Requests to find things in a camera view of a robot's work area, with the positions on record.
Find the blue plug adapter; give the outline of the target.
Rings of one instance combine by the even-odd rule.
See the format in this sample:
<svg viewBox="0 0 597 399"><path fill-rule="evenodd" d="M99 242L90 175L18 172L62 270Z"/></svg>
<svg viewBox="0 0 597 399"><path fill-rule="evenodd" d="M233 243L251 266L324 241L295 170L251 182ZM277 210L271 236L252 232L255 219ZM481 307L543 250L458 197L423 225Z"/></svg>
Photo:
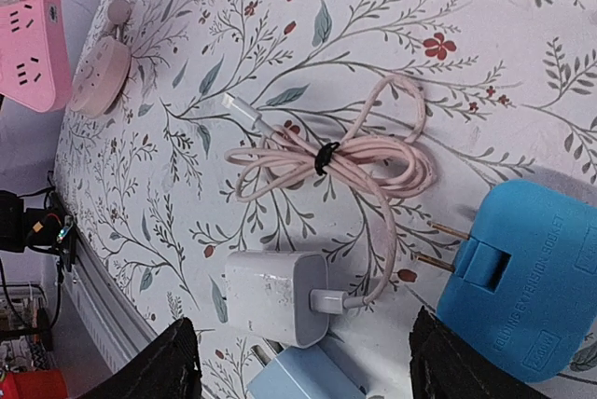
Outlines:
<svg viewBox="0 0 597 399"><path fill-rule="evenodd" d="M454 259L437 317L512 377L554 378L596 320L596 209L526 180L494 187Z"/></svg>

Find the round pink socket with cord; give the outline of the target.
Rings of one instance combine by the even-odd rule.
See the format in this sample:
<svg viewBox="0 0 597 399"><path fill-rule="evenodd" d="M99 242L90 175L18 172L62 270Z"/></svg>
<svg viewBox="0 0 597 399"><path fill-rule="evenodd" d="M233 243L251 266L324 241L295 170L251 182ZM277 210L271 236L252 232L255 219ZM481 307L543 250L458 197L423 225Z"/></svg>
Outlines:
<svg viewBox="0 0 597 399"><path fill-rule="evenodd" d="M120 94L132 62L124 26L132 14L127 0L113 0L107 9L102 36L81 60L73 78L71 111L88 118L105 114Z"/></svg>

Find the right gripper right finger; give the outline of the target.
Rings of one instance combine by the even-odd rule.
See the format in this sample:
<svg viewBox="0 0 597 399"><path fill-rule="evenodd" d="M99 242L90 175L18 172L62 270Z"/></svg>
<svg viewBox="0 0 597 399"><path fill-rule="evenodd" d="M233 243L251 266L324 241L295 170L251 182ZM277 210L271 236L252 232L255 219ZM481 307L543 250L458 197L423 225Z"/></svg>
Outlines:
<svg viewBox="0 0 597 399"><path fill-rule="evenodd" d="M421 308L409 335L415 398L516 399L541 393L476 352L439 318Z"/></svg>

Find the pink power strip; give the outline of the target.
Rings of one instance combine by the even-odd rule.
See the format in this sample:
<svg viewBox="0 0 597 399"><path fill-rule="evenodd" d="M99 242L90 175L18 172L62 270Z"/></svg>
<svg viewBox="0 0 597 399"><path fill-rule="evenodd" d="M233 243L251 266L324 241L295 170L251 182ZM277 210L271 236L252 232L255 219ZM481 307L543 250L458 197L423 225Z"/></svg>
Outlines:
<svg viewBox="0 0 597 399"><path fill-rule="evenodd" d="M61 0L1 6L1 96L38 113L65 107L71 71Z"/></svg>

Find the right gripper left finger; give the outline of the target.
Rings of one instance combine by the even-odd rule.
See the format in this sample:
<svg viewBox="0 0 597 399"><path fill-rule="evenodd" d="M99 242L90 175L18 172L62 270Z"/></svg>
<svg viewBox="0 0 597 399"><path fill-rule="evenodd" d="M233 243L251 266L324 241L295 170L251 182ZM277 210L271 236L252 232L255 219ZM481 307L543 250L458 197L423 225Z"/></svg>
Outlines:
<svg viewBox="0 0 597 399"><path fill-rule="evenodd" d="M172 323L104 383L106 398L200 398L199 343L192 321Z"/></svg>

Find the white charger with cable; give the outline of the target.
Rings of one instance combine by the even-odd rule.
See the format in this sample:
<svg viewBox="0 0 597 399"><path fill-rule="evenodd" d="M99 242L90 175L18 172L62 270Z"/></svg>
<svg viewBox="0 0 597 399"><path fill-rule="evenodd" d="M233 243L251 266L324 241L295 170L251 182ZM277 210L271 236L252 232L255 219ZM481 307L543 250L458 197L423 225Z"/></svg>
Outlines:
<svg viewBox="0 0 597 399"><path fill-rule="evenodd" d="M361 135L370 110L389 86L404 90L414 100L417 117L412 131L404 138ZM369 306L389 285L398 259L390 202L415 197L435 182L432 159L414 145L425 125L423 92L406 76L383 77L350 129L339 141L320 148L293 131L268 124L256 108L237 96L225 93L221 103L261 135L258 146L225 154L226 162L242 167L234 186L237 201L250 203L311 177L330 176L379 203L386 231L385 267L381 279L364 296L331 288L328 264L317 252L237 251L226 260L229 324L255 336L309 348L325 336L331 316Z"/></svg>

